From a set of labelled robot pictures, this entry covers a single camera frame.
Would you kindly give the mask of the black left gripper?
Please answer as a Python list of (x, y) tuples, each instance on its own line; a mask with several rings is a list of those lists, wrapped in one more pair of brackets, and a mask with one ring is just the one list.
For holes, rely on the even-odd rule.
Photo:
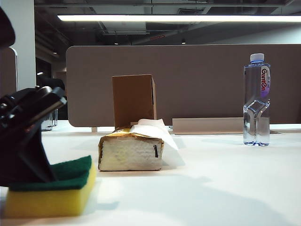
[(26, 88), (0, 99), (0, 185), (56, 181), (41, 141), (41, 124), (66, 105), (60, 87)]

